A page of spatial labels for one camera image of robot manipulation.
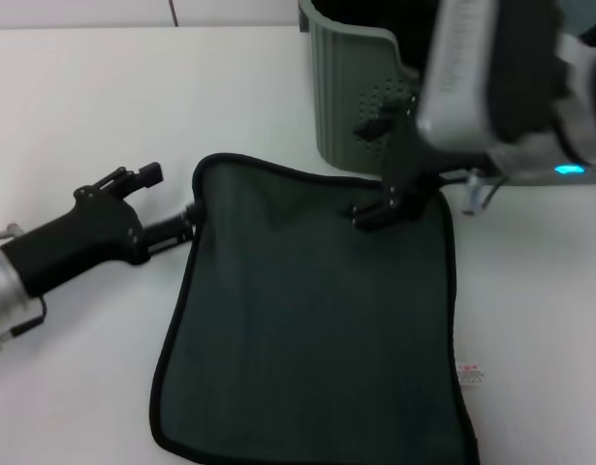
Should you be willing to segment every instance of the label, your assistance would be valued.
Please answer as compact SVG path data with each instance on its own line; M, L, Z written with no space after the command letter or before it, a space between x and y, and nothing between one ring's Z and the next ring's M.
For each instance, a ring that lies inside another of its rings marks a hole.
M458 363L456 375L462 386L480 386L483 384L483 368L476 363Z

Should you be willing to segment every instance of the white tabletop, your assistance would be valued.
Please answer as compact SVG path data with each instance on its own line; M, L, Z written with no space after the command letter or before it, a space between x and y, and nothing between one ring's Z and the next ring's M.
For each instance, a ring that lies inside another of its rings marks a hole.
M205 155L323 174L296 27L0 31L0 230L32 229L119 166L162 164L145 224L192 199ZM457 190L447 192L453 209ZM457 359L492 464L596 464L596 187L506 188L455 216ZM151 438L151 380L189 247L104 264L47 296L0 355L0 464L176 464Z

